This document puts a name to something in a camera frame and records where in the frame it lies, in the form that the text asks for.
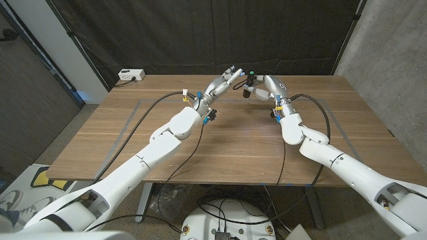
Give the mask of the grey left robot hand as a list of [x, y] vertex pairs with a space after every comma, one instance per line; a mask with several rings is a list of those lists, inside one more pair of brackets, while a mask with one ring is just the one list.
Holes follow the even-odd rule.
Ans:
[[225, 70], [221, 76], [216, 77], [194, 101], [193, 108], [199, 113], [201, 117], [207, 115], [211, 111], [211, 105], [227, 90], [230, 85], [240, 76], [244, 74], [242, 69], [235, 70], [231, 66]]

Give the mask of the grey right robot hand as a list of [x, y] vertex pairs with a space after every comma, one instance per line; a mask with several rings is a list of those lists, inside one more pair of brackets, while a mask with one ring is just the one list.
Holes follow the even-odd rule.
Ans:
[[277, 121], [288, 116], [296, 114], [288, 96], [288, 90], [282, 81], [272, 75], [254, 75], [251, 74], [246, 79], [244, 85], [243, 97], [249, 98], [254, 94], [262, 101], [273, 99], [275, 107], [271, 109], [271, 118]]

